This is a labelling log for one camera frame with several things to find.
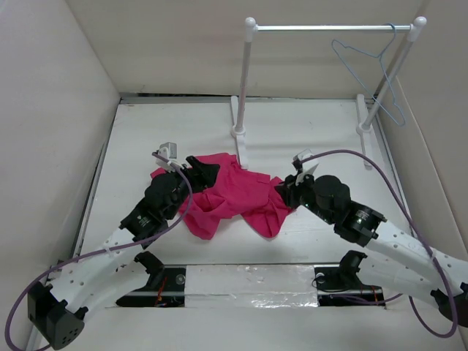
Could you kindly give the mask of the pink trousers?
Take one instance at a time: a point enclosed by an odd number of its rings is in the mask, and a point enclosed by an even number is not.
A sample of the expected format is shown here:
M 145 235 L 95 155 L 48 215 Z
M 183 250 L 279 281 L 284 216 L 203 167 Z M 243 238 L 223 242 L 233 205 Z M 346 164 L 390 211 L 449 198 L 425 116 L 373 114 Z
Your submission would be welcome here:
M 293 212 L 275 190 L 282 179 L 242 169 L 233 154 L 197 159 L 205 164 L 218 164 L 220 169 L 213 187 L 193 195 L 192 204 L 185 202 L 179 209 L 182 214 L 189 207 L 184 223 L 193 235 L 211 240 L 223 219 L 237 215 L 264 238 L 279 234 L 286 217 Z

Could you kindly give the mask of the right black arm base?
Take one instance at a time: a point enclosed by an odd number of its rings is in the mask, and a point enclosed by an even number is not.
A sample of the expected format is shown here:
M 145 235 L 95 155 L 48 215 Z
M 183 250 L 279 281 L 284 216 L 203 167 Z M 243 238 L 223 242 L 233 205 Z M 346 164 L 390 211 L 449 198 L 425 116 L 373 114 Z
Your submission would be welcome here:
M 364 285 L 356 273 L 367 255 L 350 250 L 338 264 L 314 267 L 312 286 L 317 290 L 319 306 L 360 306 L 366 302 L 384 306 L 382 288 Z

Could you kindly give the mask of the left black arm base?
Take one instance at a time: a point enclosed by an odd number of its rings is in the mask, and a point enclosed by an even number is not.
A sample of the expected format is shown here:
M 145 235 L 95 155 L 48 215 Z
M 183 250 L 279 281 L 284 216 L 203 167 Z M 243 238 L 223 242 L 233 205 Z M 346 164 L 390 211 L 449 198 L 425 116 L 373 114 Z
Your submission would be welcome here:
M 164 265 L 150 252 L 136 256 L 145 268 L 147 282 L 116 301 L 119 307 L 178 308 L 185 306 L 186 265 Z

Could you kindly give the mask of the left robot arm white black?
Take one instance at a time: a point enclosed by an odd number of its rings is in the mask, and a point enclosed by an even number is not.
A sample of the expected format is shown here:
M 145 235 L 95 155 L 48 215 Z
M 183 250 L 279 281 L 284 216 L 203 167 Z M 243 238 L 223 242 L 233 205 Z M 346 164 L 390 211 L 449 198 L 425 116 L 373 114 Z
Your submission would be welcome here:
M 220 166 L 194 156 L 184 165 L 162 156 L 158 160 L 165 171 L 152 179 L 99 249 L 63 263 L 58 278 L 49 284 L 35 282 L 27 292 L 29 319 L 52 349 L 71 344 L 91 316 L 111 301 L 161 285 L 164 266 L 147 248 L 172 229 L 169 221 L 182 220 L 181 206 L 190 207 L 194 194 L 215 185 Z

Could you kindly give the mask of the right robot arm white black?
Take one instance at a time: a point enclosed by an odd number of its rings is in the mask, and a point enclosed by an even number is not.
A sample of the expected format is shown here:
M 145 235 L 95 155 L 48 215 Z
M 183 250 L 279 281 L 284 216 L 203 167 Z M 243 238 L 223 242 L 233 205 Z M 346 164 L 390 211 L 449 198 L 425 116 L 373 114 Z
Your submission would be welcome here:
M 383 255 L 375 260 L 363 252 L 346 253 L 338 270 L 342 285 L 398 290 L 437 308 L 449 320 L 456 315 L 458 325 L 467 326 L 467 262 L 425 248 L 381 213 L 352 200 L 350 188 L 336 176 L 305 175 L 297 181 L 290 175 L 275 189 L 287 207 L 303 206 L 340 238 Z

